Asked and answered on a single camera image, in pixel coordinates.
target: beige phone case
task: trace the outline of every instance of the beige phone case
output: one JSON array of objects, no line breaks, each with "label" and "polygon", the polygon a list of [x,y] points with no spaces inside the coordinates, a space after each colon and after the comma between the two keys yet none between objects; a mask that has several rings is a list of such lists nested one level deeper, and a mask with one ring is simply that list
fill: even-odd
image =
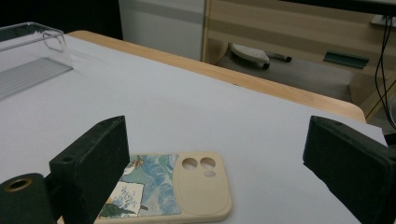
[{"label": "beige phone case", "polygon": [[230,214],[224,163],[214,152],[131,155],[95,223],[192,223]]}]

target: white cabinet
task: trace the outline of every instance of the white cabinet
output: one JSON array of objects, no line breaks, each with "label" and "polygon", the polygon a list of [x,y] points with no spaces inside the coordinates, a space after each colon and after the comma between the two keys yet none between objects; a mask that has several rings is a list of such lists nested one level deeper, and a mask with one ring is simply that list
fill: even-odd
[{"label": "white cabinet", "polygon": [[125,41],[201,60],[205,0],[119,0]]}]

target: clear plastic container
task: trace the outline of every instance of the clear plastic container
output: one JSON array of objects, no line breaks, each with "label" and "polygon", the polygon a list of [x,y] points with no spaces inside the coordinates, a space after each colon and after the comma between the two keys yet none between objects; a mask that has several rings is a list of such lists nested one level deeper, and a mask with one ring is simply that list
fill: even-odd
[{"label": "clear plastic container", "polygon": [[71,69],[62,31],[35,22],[0,28],[0,100]]}]

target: black cable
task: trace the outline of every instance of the black cable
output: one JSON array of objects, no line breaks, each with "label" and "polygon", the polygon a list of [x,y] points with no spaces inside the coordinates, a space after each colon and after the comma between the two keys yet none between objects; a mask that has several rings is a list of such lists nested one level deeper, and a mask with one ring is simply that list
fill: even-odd
[{"label": "black cable", "polygon": [[[389,37],[390,37],[390,33],[391,33],[391,30],[392,30],[392,21],[393,21],[392,17],[386,17],[385,18],[385,29],[384,29],[383,39],[382,39],[381,55],[379,57],[378,64],[377,64],[376,69],[375,69],[375,88],[376,88],[376,91],[377,91],[377,93],[379,95],[379,98],[381,100],[382,106],[384,107],[384,111],[385,111],[385,114],[387,115],[387,119],[388,119],[389,124],[394,129],[396,129],[396,124],[393,121],[392,116],[390,114],[391,111],[389,109],[388,90],[387,90],[387,85],[386,85],[386,80],[385,80],[385,69],[384,69],[384,52],[385,52],[385,48],[387,47],[388,40],[389,40]],[[380,92],[379,87],[378,87],[378,82],[377,82],[379,68],[381,68],[381,73],[382,73],[384,95],[381,95],[381,92]]]}]

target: white tabletop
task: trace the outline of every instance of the white tabletop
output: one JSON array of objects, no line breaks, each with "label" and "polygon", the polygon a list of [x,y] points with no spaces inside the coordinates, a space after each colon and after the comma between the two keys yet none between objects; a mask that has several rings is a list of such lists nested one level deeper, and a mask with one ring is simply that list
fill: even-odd
[{"label": "white tabletop", "polygon": [[0,102],[0,182],[47,175],[95,123],[124,115],[132,153],[211,150],[224,159],[224,223],[359,223],[303,166],[311,115],[385,144],[379,128],[67,36],[75,69]]}]

